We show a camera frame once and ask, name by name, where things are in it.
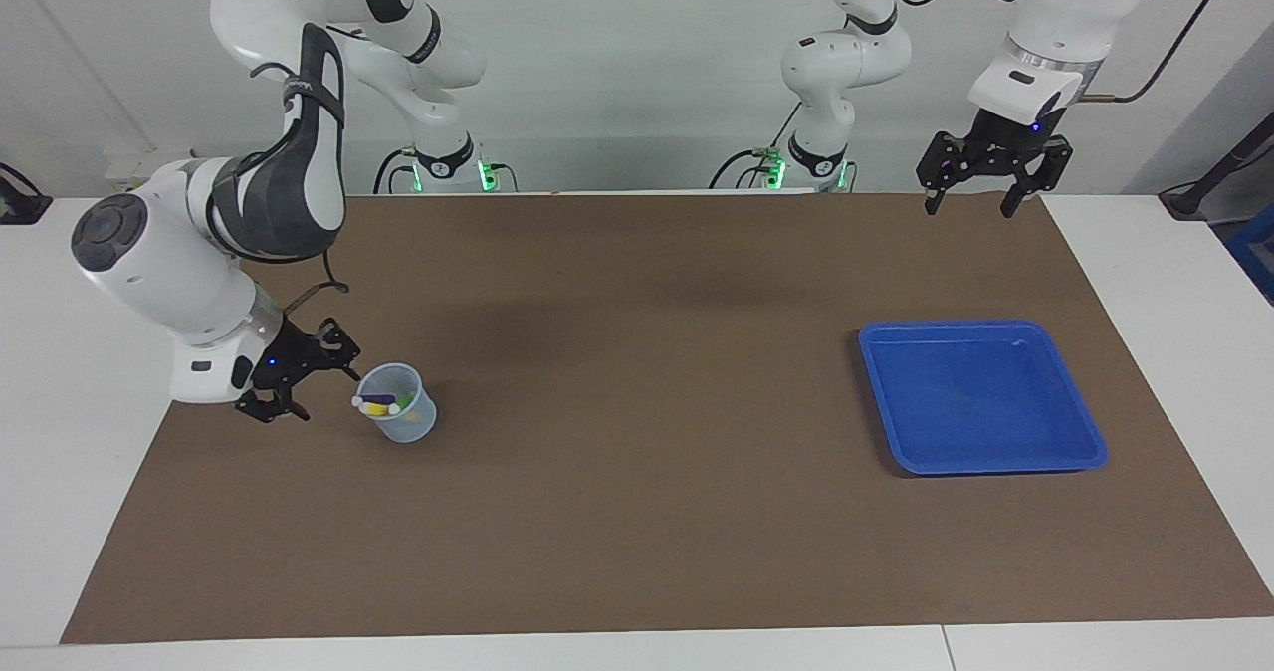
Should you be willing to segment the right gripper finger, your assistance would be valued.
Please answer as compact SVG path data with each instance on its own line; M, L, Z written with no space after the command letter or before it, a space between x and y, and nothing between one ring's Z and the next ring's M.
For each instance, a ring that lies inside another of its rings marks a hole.
M296 404L289 388L270 390L270 399L259 397L259 390L246 390L237 399L234 407L238 413L245 413L255 420L269 423L276 418L293 416L302 421L310 421L310 413Z
M362 376L354 368L355 358L361 355L362 348L347 334L347 330L338 323L336 318L326 318L315 331L315 371L341 371L353 381L361 381Z

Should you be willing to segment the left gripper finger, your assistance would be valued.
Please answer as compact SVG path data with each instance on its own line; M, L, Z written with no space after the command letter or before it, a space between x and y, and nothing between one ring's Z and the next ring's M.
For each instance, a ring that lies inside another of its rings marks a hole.
M1012 163L1014 182L1001 199L1001 216L1010 219L1026 200L1054 190L1071 159L1073 148L1065 136L1050 136L1037 153L1040 160L1034 171L1028 171L1027 162Z
M970 180L968 171L964 140L947 131L936 132L916 166L919 182L927 194L925 211L929 216L936 216L950 187Z

